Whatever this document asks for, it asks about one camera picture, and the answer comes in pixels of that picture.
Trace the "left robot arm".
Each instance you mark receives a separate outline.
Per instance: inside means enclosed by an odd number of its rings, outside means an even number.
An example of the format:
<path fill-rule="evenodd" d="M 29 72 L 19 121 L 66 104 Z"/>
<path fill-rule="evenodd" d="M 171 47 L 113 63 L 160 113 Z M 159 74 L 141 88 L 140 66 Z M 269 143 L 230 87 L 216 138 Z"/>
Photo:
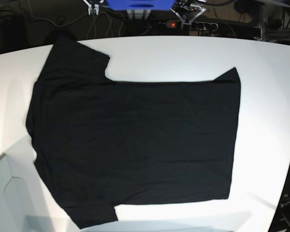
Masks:
<path fill-rule="evenodd" d="M 182 24 L 191 25 L 193 21 L 206 12 L 205 2 L 203 0 L 176 0 L 170 10 Z"/>

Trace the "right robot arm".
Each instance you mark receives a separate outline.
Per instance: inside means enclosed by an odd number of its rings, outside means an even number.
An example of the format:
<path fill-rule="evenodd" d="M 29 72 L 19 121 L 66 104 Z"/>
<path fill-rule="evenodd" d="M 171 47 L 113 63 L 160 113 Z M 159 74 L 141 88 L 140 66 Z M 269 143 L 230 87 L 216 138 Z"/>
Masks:
<path fill-rule="evenodd" d="M 98 15 L 104 0 L 83 0 L 83 2 L 87 6 L 88 15 Z"/>

